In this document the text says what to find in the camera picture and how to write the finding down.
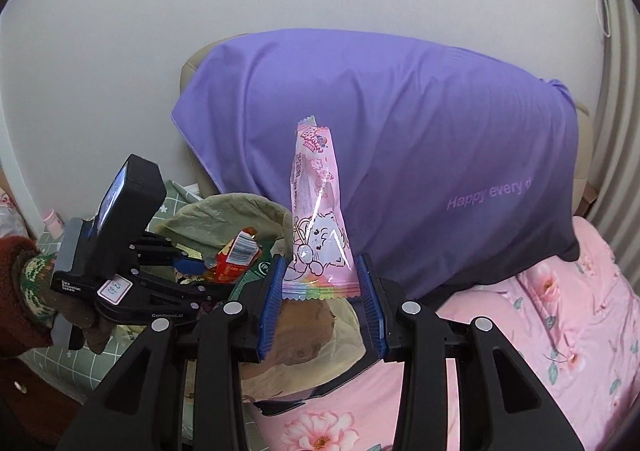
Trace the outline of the left hand in knit glove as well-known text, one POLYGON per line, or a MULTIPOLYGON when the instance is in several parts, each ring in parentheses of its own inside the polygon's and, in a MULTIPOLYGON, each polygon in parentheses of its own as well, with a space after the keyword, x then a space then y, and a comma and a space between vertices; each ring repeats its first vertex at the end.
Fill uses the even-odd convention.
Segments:
POLYGON ((14 281, 27 311, 44 327, 52 329, 57 315, 81 329, 86 345, 100 355, 107 346, 115 324, 96 311, 92 301, 70 297, 50 289, 55 255, 38 251, 21 252, 14 265, 14 281))

